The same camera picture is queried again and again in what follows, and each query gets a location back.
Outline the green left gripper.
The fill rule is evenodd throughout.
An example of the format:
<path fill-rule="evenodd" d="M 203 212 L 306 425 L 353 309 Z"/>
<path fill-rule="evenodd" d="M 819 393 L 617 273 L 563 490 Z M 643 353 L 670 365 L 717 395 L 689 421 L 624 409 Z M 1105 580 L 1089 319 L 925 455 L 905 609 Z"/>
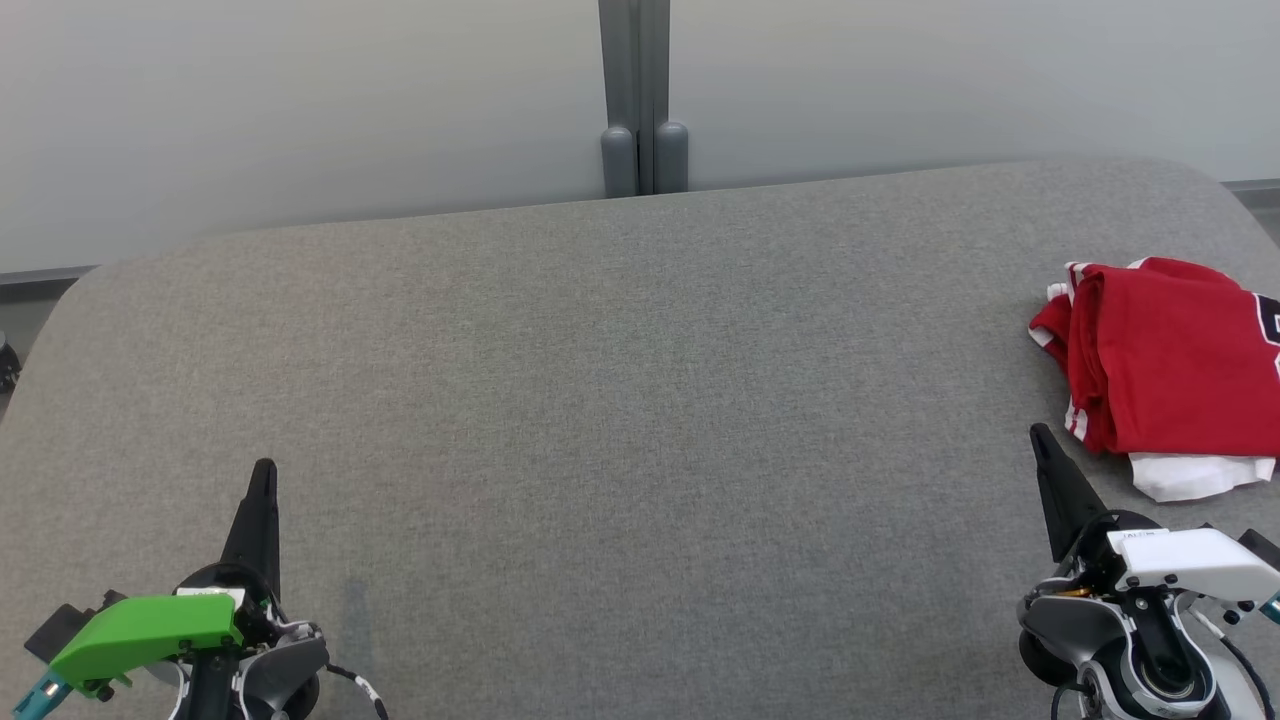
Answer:
<path fill-rule="evenodd" d="M 170 594 L 114 594 L 97 610 L 61 607 L 49 628 L 47 667 L 86 696 L 129 673 L 205 653 L 234 659 L 278 638 L 269 618 L 280 601 L 280 528 L 276 464 L 261 457 L 221 551 Z"/>

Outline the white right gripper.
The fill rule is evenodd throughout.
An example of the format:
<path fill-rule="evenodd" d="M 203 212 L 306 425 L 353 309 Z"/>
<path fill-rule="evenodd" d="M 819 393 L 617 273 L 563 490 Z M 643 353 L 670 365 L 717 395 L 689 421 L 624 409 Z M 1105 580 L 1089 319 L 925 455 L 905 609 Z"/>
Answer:
<path fill-rule="evenodd" d="M 1105 507 L 1044 423 L 1029 428 L 1051 559 L 1097 594 L 1183 591 L 1224 603 L 1265 603 L 1279 591 L 1271 562 L 1212 527 L 1170 530 Z"/>

